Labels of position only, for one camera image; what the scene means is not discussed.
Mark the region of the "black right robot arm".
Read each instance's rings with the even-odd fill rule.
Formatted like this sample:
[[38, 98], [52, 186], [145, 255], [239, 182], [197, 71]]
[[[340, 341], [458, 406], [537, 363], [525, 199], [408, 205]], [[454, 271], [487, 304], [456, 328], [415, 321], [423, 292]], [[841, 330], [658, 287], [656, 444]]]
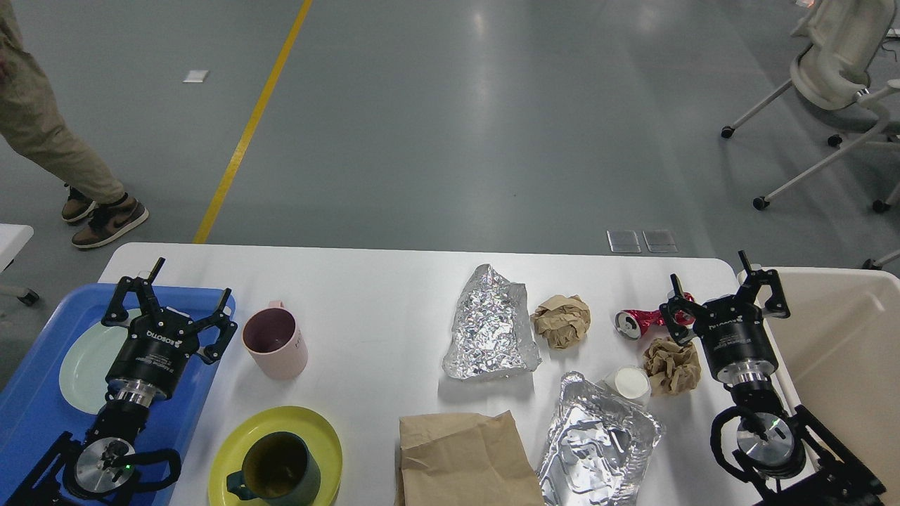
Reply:
[[753, 268], [734, 294], [703, 302], [685, 295], [675, 273], [661, 311], [673, 342], [699, 339], [711, 376], [733, 405], [714, 417], [709, 444], [716, 463], [752, 484], [761, 505], [881, 505], [886, 486], [807, 407], [789, 413], [773, 384], [779, 362], [766, 318], [791, 311], [776, 269]]

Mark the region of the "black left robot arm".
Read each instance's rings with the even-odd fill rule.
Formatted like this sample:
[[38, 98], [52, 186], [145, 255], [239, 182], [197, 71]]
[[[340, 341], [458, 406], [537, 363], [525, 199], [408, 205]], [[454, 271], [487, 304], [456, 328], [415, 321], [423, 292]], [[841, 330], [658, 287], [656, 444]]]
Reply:
[[170, 487], [180, 477], [182, 458], [173, 448], [142, 451], [139, 434], [155, 401], [174, 396], [193, 356], [206, 365], [222, 358], [237, 331], [227, 308], [231, 289], [214, 311], [194, 319], [162, 306], [153, 281], [122, 278], [100, 323], [126, 330], [121, 349], [104, 375], [104, 406], [81, 440], [62, 432], [8, 499], [10, 505], [76, 505], [94, 500], [128, 505], [133, 496]]

